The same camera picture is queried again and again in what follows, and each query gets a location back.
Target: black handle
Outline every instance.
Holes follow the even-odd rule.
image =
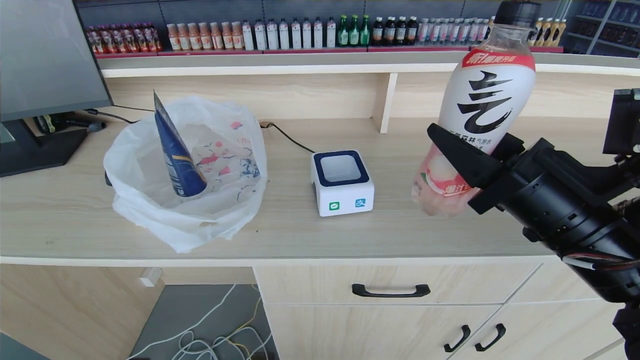
[[[476,344],[476,351],[487,351],[490,347],[493,346],[493,344],[497,343],[498,340],[502,339],[502,337],[507,333],[507,328],[504,327],[504,325],[502,325],[501,323],[499,323],[498,325],[495,326],[495,329],[498,330],[498,336],[495,337],[495,339],[493,339],[493,341],[491,343],[489,343],[489,345],[487,346],[482,346],[482,344],[477,343]]]
[[[351,285],[351,292],[361,297],[423,297],[429,295],[431,289],[427,284],[420,284],[415,286],[415,293],[412,294],[374,294],[368,292],[363,284],[353,284]]]
[[[454,352],[458,348],[458,346],[462,345],[463,342],[471,335],[471,329],[469,329],[469,325],[462,325],[462,339],[458,341],[457,344],[450,347],[449,344],[444,345],[444,352]]]

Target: floor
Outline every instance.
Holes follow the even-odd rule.
[[[174,285],[166,286],[160,295],[151,316],[142,330],[132,355],[142,350],[148,344],[155,341],[171,338],[197,323],[208,311],[220,303],[229,290],[230,285]],[[227,300],[211,315],[209,315],[198,327],[194,329],[195,338],[211,344],[216,337],[226,336],[247,322],[253,316],[256,301],[260,297],[259,292],[251,285],[237,285],[227,297]],[[264,340],[269,336],[269,325],[262,303],[252,326]],[[183,345],[190,338],[184,339]],[[260,341],[250,331],[241,332],[233,337],[234,342],[246,346],[249,351],[254,351]],[[193,350],[203,349],[204,345],[194,345]],[[150,347],[139,358],[150,360],[171,359],[179,349],[178,339],[168,341]],[[267,350],[276,353],[273,340],[267,343]],[[228,345],[222,344],[215,349],[219,360],[243,360],[238,351]],[[196,355],[185,355],[181,360],[194,360]],[[209,356],[202,356],[200,360],[209,360]]]

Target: dark bottle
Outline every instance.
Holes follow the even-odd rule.
[[[385,37],[382,44],[385,46],[393,46],[396,38],[396,18],[390,16],[385,23]]]
[[[406,17],[400,16],[398,22],[396,23],[396,45],[402,46],[406,45]]]
[[[409,21],[406,23],[407,32],[406,32],[406,44],[407,45],[415,45],[415,37],[418,34],[418,22],[417,18],[412,16],[409,18]]]
[[[373,23],[373,30],[371,31],[371,46],[382,45],[382,33],[385,25],[382,23],[382,18],[377,17],[376,22]]]

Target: drawer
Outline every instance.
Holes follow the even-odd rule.
[[[489,306],[265,305],[281,360],[446,360],[498,310]]]
[[[255,267],[265,304],[475,304],[502,303],[537,263],[430,266]],[[365,297],[418,293],[411,297]],[[424,287],[430,292],[424,296]]]

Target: black cable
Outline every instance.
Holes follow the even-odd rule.
[[[291,140],[292,143],[296,144],[297,146],[300,146],[302,149],[305,149],[308,152],[311,152],[312,154],[315,153],[315,151],[309,149],[308,147],[302,145],[301,143],[297,142],[296,140],[293,140],[291,138],[291,136],[287,135],[287,133],[285,133],[284,131],[282,131],[282,129],[280,129],[276,124],[270,122],[270,121],[261,121],[260,122],[260,127],[263,129],[268,129],[270,127],[275,127],[276,129],[279,130],[279,132],[281,132],[287,139]]]

